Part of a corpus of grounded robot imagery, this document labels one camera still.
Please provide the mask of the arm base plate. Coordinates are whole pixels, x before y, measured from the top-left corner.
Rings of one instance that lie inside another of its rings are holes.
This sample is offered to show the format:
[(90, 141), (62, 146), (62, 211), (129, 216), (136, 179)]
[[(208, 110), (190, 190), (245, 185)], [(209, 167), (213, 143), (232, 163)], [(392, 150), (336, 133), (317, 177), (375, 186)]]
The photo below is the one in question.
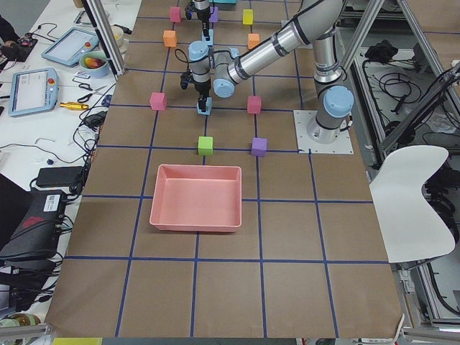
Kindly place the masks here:
[(336, 129), (324, 129), (316, 121), (317, 111), (294, 110), (295, 135), (301, 154), (354, 154), (346, 119)]

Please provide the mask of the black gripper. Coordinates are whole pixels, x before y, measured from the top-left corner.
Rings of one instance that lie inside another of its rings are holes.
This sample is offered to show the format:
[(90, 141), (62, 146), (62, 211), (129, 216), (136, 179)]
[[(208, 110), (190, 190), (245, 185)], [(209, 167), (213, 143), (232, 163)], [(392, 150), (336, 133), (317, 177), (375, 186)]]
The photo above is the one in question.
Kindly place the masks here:
[(210, 18), (211, 18), (211, 13), (210, 12), (201, 12), (200, 13), (200, 20), (201, 20), (201, 23), (202, 23), (202, 31), (203, 31), (204, 35), (209, 34)]
[(193, 85), (194, 85), (195, 90), (199, 93), (198, 108), (200, 110), (204, 110), (204, 99), (206, 99), (204, 111), (210, 111), (209, 93), (211, 90), (211, 82), (209, 80), (205, 82), (198, 82), (195, 80), (193, 81)]

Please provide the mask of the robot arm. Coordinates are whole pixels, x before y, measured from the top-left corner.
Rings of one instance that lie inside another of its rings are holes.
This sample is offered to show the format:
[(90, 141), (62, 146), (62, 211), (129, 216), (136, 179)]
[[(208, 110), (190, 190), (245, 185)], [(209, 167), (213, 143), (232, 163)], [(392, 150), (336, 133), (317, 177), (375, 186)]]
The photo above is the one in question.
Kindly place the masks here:
[(194, 85), (198, 92), (197, 110), (207, 114), (211, 91), (220, 98), (229, 98), (239, 83), (300, 46), (311, 45), (320, 104), (314, 128), (338, 130), (354, 104), (352, 92), (341, 81), (344, 68), (337, 60), (335, 49), (335, 23), (342, 6), (342, 1), (302, 1), (299, 11), (278, 31), (244, 54), (232, 47), (213, 49), (206, 40), (192, 42), (180, 87), (186, 89)]
[(205, 37), (209, 36), (209, 19), (211, 17), (210, 3), (209, 0), (193, 0), (195, 6), (195, 12), (197, 18), (201, 21), (202, 31)]

